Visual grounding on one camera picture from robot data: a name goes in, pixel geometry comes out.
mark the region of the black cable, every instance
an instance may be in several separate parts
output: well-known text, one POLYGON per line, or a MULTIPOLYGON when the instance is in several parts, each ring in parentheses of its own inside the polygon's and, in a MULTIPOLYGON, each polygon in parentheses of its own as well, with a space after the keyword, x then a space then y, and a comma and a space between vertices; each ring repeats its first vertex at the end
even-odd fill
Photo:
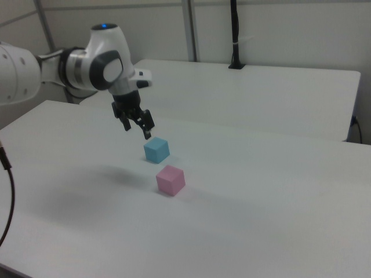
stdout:
POLYGON ((9 216, 8 216, 8 222, 6 223, 4 233, 2 234, 2 237, 0 239, 0 247, 1 247, 2 243, 4 242, 6 235, 8 234, 8 231, 9 231, 9 228, 10 228, 10 223, 12 222, 12 218, 13 218, 14 204, 16 202, 16 190, 15 190, 15 186, 14 186, 14 179, 13 179, 13 174, 12 174, 11 169, 8 169, 8 174, 9 174, 9 179, 10 179, 10 186, 12 187, 12 203, 10 205, 10 212, 9 212, 9 216))
POLYGON ((90 94, 90 95, 88 95, 88 96, 86 96, 86 97, 78 97, 78 96, 75 96, 74 94, 72 94, 66 87, 64 87, 64 91, 65 91, 65 93, 66 94, 68 94, 69 96, 71 96, 71 97, 74 97, 74 98, 77 98, 78 100, 84 100, 84 99, 86 99, 86 98, 88 98, 88 97, 92 97, 92 96, 94 96, 96 93, 98 93, 98 91, 96 91, 96 92, 94 92, 94 93, 92 93, 92 94, 90 94))
POLYGON ((357 124, 357 126, 358 126, 358 130, 359 130, 359 142, 360 142, 361 144, 363 144, 363 142, 362 142, 361 126, 359 125, 359 122, 358 122, 357 119, 355 120, 355 123, 357 124))
POLYGON ((9 179, 10 179, 10 187, 12 188, 12 203, 10 205, 10 212, 9 212, 9 216, 8 216, 8 222, 6 223, 4 233, 2 234, 1 239, 0 239, 0 246, 1 246, 2 243, 5 240, 6 234, 9 231, 10 223, 12 222, 12 218, 13 218, 14 204, 16 202, 16 190, 15 190, 15 185, 14 185, 13 174, 12 174, 12 171, 10 169, 10 168, 12 168, 12 165, 10 165, 8 157, 6 157, 6 153, 5 153, 5 150, 4 150, 4 148, 1 144, 1 141, 0 141, 0 161, 3 165, 3 167, 4 167, 4 170, 8 171, 9 179))

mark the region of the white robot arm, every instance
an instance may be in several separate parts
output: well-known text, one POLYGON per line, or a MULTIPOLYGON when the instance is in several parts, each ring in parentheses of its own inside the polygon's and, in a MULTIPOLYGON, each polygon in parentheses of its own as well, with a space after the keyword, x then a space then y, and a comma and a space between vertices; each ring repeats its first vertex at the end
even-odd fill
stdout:
POLYGON ((28 50, 0 44, 0 105, 34 97, 42 82, 84 90, 107 90, 112 108, 125 130, 129 119, 139 125, 146 139, 154 127, 149 110, 140 108, 138 89, 152 85, 151 72, 135 69, 125 36, 115 24, 90 30, 83 49, 74 47, 34 56, 28 50))

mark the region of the cube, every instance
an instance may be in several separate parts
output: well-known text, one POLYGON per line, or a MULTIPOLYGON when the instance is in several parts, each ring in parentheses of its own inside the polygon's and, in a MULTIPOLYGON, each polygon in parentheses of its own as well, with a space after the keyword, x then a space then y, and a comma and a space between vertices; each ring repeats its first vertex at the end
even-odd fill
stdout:
POLYGON ((169 144, 166 140, 155 137, 144 145, 146 159, 154 163, 160 163, 170 155, 169 144))
POLYGON ((186 185, 183 170, 170 165, 156 175, 156 180, 158 190, 170 196, 175 196, 186 185))

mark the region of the white table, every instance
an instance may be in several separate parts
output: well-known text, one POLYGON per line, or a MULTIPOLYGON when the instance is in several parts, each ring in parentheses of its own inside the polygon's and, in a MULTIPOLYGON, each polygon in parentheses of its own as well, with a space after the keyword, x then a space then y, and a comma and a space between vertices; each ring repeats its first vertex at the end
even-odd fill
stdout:
MULTIPOLYGON (((360 73, 308 68, 142 60, 153 87, 141 89, 153 115, 274 133, 344 141, 360 73)), ((101 92, 81 105, 111 108, 101 92)))
MULTIPOLYGON (((0 264, 31 277, 369 277, 371 148, 47 101, 0 131, 16 209, 0 264), (185 172, 157 190, 167 164, 185 172)), ((10 203, 0 175, 0 231, 10 203)))

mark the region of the white wall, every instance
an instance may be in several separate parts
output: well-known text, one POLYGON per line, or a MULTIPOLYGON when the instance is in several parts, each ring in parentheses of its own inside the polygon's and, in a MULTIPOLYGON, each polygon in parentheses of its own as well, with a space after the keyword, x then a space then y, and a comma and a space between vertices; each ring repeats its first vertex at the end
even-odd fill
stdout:
MULTIPOLYGON (((242 62, 361 72, 355 114, 371 144, 370 2, 238 5, 238 13, 240 38, 253 36, 240 46, 242 62)), ((195 25, 199 60, 230 63, 228 1, 196 0, 195 25)), ((356 131, 351 139, 357 142, 356 131)))
MULTIPOLYGON (((0 0, 0 41, 30 50, 33 54, 50 51, 33 1, 0 0)), ((66 101, 59 88, 42 85, 32 100, 0 107, 0 129, 45 100, 66 101)))
POLYGON ((85 47, 90 28, 108 22, 121 27, 133 63, 190 58, 181 0, 43 0, 42 5, 56 47, 85 47))

